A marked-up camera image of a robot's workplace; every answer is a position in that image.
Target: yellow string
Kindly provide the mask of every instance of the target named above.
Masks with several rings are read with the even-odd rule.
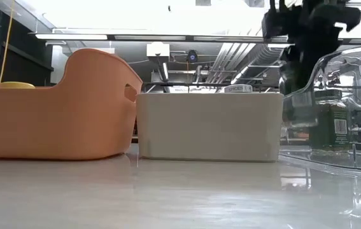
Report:
[[[4,54],[3,54],[0,82],[2,82],[2,76],[3,76],[3,71],[4,71],[4,63],[6,62],[6,54],[8,53],[8,44],[9,44],[9,37],[10,37],[10,29],[12,28],[13,7],[14,7],[14,5],[15,5],[15,0],[12,0],[12,6],[10,7],[10,20],[9,20],[8,35],[6,37],[6,42],[5,42],[5,45],[4,45]]]
[[[186,60],[186,65],[187,65],[187,81],[186,81],[186,83],[189,84],[190,79],[188,78],[188,60]],[[187,86],[187,93],[190,93],[190,85]]]

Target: yellow object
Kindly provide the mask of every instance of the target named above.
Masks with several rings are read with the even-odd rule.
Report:
[[[3,82],[0,83],[1,88],[19,88],[19,89],[33,89],[35,88],[30,83],[22,83],[22,82]]]

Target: ceiling light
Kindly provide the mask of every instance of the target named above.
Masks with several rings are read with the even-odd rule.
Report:
[[[149,36],[149,35],[117,35],[116,40],[145,40],[145,41],[184,41],[186,36]]]
[[[38,39],[46,40],[107,40],[103,34],[35,34]]]
[[[195,36],[195,41],[263,43],[260,36]]]
[[[47,41],[46,46],[48,45],[66,45],[65,41]]]
[[[169,79],[169,73],[167,72],[167,64],[166,63],[163,63],[163,71],[164,71],[164,75],[165,75],[166,80],[168,80]]]

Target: black robotic arm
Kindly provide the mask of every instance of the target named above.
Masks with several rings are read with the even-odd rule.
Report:
[[[347,7],[348,0],[303,0],[301,6],[287,8],[280,0],[276,9],[275,0],[262,19],[265,40],[288,35],[288,42],[281,54],[284,64],[281,69],[280,91],[290,94],[306,86],[317,61],[340,46],[338,41],[342,28],[336,22],[346,24],[352,30],[361,21],[358,8]]]

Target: cable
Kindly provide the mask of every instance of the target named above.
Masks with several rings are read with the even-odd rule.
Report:
[[[189,82],[189,79],[188,79],[188,62],[187,63],[187,83]]]
[[[215,61],[204,61],[204,62],[196,62],[196,63],[190,63],[190,64],[209,64],[214,63]],[[187,62],[178,62],[177,60],[170,61],[170,63],[177,63],[177,64],[187,64]]]
[[[176,55],[172,55],[173,58],[176,58],[177,56],[179,57],[184,57],[187,56],[188,54],[176,54]],[[201,54],[199,55],[199,57],[217,57],[218,55],[205,55],[205,54]]]
[[[135,61],[135,62],[127,62],[127,64],[140,64],[140,63],[145,63],[145,62],[149,62],[149,60],[140,60],[140,61]]]
[[[13,7],[14,6],[15,6],[15,0],[12,0],[12,6],[10,7],[10,19],[9,19],[8,35],[6,37],[6,42],[5,42],[5,45],[4,45],[4,54],[3,54],[0,82],[2,82],[2,76],[3,76],[3,71],[4,71],[4,63],[6,62],[6,54],[8,54],[8,44],[9,44],[9,37],[10,37],[10,29],[12,28]]]

